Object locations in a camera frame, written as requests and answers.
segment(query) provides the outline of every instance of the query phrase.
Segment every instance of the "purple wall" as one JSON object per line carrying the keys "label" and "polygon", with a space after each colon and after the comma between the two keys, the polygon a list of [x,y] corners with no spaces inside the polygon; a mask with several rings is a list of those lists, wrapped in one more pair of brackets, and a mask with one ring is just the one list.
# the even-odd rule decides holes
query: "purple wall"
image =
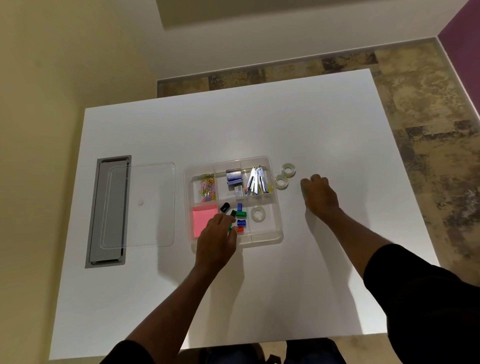
{"label": "purple wall", "polygon": [[480,111],[480,0],[470,0],[438,36]]}

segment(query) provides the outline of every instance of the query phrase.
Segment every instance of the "table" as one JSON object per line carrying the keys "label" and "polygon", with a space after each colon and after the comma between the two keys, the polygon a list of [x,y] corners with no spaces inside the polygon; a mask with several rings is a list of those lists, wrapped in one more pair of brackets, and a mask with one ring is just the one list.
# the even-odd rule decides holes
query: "table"
{"label": "table", "polygon": [[[98,158],[176,165],[175,239],[127,247],[125,265],[85,269]],[[296,165],[278,192],[283,241],[239,249],[202,300],[183,348],[386,332],[385,315],[300,179],[329,178],[341,207],[438,264],[369,70],[87,109],[50,358],[105,355],[186,277],[183,170],[267,155]]]}

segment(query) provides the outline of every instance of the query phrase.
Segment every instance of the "tape roll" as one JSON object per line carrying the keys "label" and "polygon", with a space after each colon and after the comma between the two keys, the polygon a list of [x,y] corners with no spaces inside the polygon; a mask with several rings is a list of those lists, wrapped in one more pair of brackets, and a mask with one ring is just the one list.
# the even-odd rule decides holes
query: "tape roll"
{"label": "tape roll", "polygon": [[283,175],[285,175],[287,178],[292,178],[293,176],[295,176],[295,166],[291,163],[285,163],[283,166],[282,166],[282,169],[280,170],[282,172]]}
{"label": "tape roll", "polygon": [[[262,214],[260,217],[255,216],[255,212],[257,211],[260,211],[260,213]],[[261,206],[255,206],[250,211],[250,218],[255,222],[262,222],[263,220],[265,220],[265,216],[266,216],[265,209]]]}
{"label": "tape roll", "polygon": [[275,187],[278,190],[285,190],[288,187],[288,179],[285,175],[279,174],[275,176]]}

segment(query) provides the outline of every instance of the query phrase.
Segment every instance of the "person's leg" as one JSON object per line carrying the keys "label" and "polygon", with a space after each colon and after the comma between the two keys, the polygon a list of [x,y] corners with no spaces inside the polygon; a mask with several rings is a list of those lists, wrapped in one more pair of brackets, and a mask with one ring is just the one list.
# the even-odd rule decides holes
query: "person's leg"
{"label": "person's leg", "polygon": [[205,364],[261,364],[255,348],[251,344],[229,345],[207,348],[201,354]]}
{"label": "person's leg", "polygon": [[328,339],[288,340],[284,364],[346,364],[336,344]]}

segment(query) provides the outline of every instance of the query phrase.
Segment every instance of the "black sleeve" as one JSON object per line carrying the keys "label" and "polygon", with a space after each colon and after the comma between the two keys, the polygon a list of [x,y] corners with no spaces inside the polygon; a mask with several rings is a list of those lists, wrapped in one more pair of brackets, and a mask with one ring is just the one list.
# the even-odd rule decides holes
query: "black sleeve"
{"label": "black sleeve", "polygon": [[119,342],[100,364],[138,363],[155,364],[148,351],[135,341]]}
{"label": "black sleeve", "polygon": [[363,279],[387,316],[388,337],[404,364],[460,363],[474,354],[480,288],[396,244],[373,254]]}

